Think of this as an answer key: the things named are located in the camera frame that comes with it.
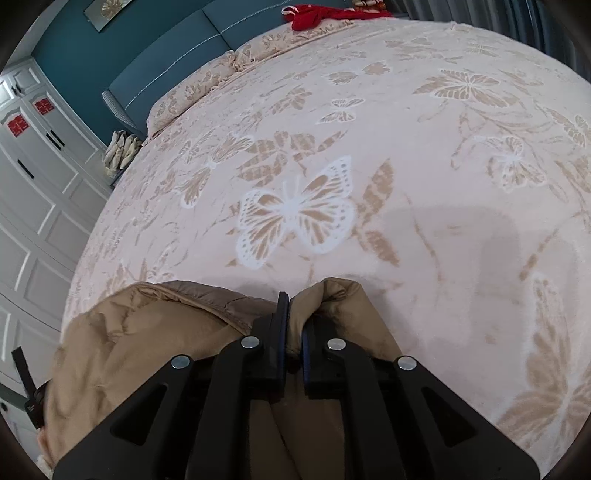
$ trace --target black strap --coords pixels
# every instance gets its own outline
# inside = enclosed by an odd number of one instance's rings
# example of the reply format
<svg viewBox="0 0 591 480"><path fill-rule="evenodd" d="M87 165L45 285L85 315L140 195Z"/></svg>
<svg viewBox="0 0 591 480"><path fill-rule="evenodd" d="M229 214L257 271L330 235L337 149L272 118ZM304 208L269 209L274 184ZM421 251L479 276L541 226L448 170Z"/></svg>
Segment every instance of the black strap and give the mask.
<svg viewBox="0 0 591 480"><path fill-rule="evenodd" d="M29 399L35 398L35 390L37 387L35 386L35 382L33 381L29 371L29 366L27 365L27 360L25 359L25 355L22 352L21 347L12 351L12 360L14 361L14 365L17 368L19 377L21 377L22 386L25 387L27 396Z"/></svg>

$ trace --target white cabinet panel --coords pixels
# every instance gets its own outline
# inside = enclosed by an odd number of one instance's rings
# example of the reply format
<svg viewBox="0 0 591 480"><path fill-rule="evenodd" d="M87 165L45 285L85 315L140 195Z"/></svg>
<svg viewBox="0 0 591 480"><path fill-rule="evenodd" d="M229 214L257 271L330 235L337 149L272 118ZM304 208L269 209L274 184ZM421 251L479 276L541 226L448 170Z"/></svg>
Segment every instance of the white cabinet panel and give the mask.
<svg viewBox="0 0 591 480"><path fill-rule="evenodd" d="M16 263L7 266L7 271L20 269L16 281L14 274L0 277L0 294L32 317L60 330L72 271L41 250L2 215L0 229L11 240L13 249L20 248L25 253L20 255L20 266Z"/></svg>
<svg viewBox="0 0 591 480"><path fill-rule="evenodd" d="M24 394L11 355L19 346L27 359L35 385L39 387L50 379L53 355L60 343L60 333L57 330L39 322L0 295L0 335L4 339L0 344L2 383L17 393Z"/></svg>
<svg viewBox="0 0 591 480"><path fill-rule="evenodd" d="M85 179L74 189L70 201L94 220L99 217L107 203L107 199Z"/></svg>
<svg viewBox="0 0 591 480"><path fill-rule="evenodd" d="M15 98L15 93L10 80L4 77L0 78L0 108L6 107L13 98Z"/></svg>
<svg viewBox="0 0 591 480"><path fill-rule="evenodd" d="M0 197L13 214L35 232L41 229L55 207L55 203L40 191L1 144Z"/></svg>
<svg viewBox="0 0 591 480"><path fill-rule="evenodd" d="M25 63L14 70L10 70L6 77L12 81L12 85L21 95L27 95L41 85L41 80L31 63Z"/></svg>
<svg viewBox="0 0 591 480"><path fill-rule="evenodd" d="M56 221L53 222L46 241L76 264L84 251L88 237L88 231L65 213L60 212Z"/></svg>
<svg viewBox="0 0 591 480"><path fill-rule="evenodd" d="M59 329L70 290L69 279L60 275L59 271L48 263L36 259L26 282L25 300L46 312L52 319L57 320L50 326Z"/></svg>
<svg viewBox="0 0 591 480"><path fill-rule="evenodd" d="M23 152L21 161L35 165L58 191L64 192L78 173L71 162L59 154L57 142L33 124L21 101L4 112L0 124L4 141L13 143Z"/></svg>
<svg viewBox="0 0 591 480"><path fill-rule="evenodd" d="M13 289L18 288L22 266L27 261L29 251L0 225L0 277Z"/></svg>

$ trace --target wardrobe door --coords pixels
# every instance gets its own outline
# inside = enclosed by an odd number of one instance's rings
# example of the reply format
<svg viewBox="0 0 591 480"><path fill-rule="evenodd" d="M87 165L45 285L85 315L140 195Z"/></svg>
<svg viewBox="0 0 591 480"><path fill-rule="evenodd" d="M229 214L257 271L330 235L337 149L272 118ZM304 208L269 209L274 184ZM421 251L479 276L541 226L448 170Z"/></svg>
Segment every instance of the wardrobe door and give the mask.
<svg viewBox="0 0 591 480"><path fill-rule="evenodd" d="M67 116L62 101L53 96L45 86L24 97L23 101L63 152L81 166L97 182L98 187L109 194L110 179L104 172L102 150Z"/></svg>
<svg viewBox="0 0 591 480"><path fill-rule="evenodd" d="M61 155L61 147L56 140L44 135L32 122L31 115L22 107L19 100L3 111L0 117L2 139L12 143L23 156L62 194L64 194L78 175L74 162Z"/></svg>
<svg viewBox="0 0 591 480"><path fill-rule="evenodd" d="M45 253L0 215L0 294L56 331L73 272Z"/></svg>
<svg viewBox="0 0 591 480"><path fill-rule="evenodd" d="M6 145L0 145L0 215L73 272L102 207L100 202L87 201L83 189L72 196L80 195L78 204L86 209L74 208L50 190L28 160L20 160Z"/></svg>
<svg viewBox="0 0 591 480"><path fill-rule="evenodd" d="M11 352L22 347L31 376L37 387L51 377L53 355L60 344L60 332L45 325L19 309L6 297L0 295L0 383L25 395Z"/></svg>
<svg viewBox="0 0 591 480"><path fill-rule="evenodd" d="M0 113L0 143L11 150L34 177L40 176L53 192L83 216L96 221L109 190L94 181L33 114L18 100Z"/></svg>

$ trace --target butterfly pattern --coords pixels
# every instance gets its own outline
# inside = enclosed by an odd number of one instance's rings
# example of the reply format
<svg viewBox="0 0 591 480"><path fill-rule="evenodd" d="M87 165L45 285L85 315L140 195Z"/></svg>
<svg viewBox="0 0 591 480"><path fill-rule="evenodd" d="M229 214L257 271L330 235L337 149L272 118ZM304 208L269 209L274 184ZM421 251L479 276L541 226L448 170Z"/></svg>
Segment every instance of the butterfly pattern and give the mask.
<svg viewBox="0 0 591 480"><path fill-rule="evenodd" d="M229 134L223 143L218 146L211 155L207 156L205 164L201 166L189 180L183 183L178 189L181 193L181 205L184 208L193 208L199 200L201 192L207 185L212 172L223 162L236 155L242 150L246 150L252 145L252 137L235 137ZM188 160L199 152L200 145L195 145L193 149L187 148Z"/></svg>
<svg viewBox="0 0 591 480"><path fill-rule="evenodd" d="M319 124L329 124L331 122L352 122L357 117L352 108L356 105L363 103L365 100L362 98L347 99L336 99L331 102L332 106L336 108L334 112L325 115L316 122Z"/></svg>
<svg viewBox="0 0 591 480"><path fill-rule="evenodd" d="M560 435L551 448L547 465L553 465L574 440L591 406L591 363L573 371L569 319L558 288L549 278L534 275L535 332L525 361L529 389L517 395L497 426L529 449L548 430Z"/></svg>
<svg viewBox="0 0 591 480"><path fill-rule="evenodd" d="M261 268L288 232L295 232L310 250L325 254L349 236L355 205L351 157L342 157L324 168L302 191L296 179L293 194L283 184L281 194L253 189L241 201L236 243L240 262Z"/></svg>
<svg viewBox="0 0 591 480"><path fill-rule="evenodd" d="M562 125L566 134L575 144L582 148L586 148L588 143L591 144L591 128L582 116L575 116L575 125L556 110L552 110L551 108L545 108L545 110L552 116L556 123Z"/></svg>

